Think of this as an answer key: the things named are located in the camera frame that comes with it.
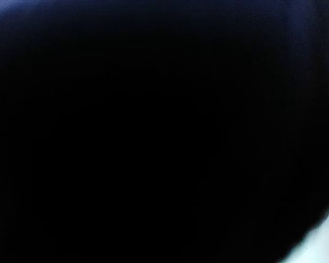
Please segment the navy blue student backpack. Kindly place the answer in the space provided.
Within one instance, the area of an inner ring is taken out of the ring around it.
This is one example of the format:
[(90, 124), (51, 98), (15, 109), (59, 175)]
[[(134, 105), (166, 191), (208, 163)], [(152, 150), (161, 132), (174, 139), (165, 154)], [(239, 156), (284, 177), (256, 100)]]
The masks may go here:
[(0, 262), (329, 262), (329, 1), (0, 1)]

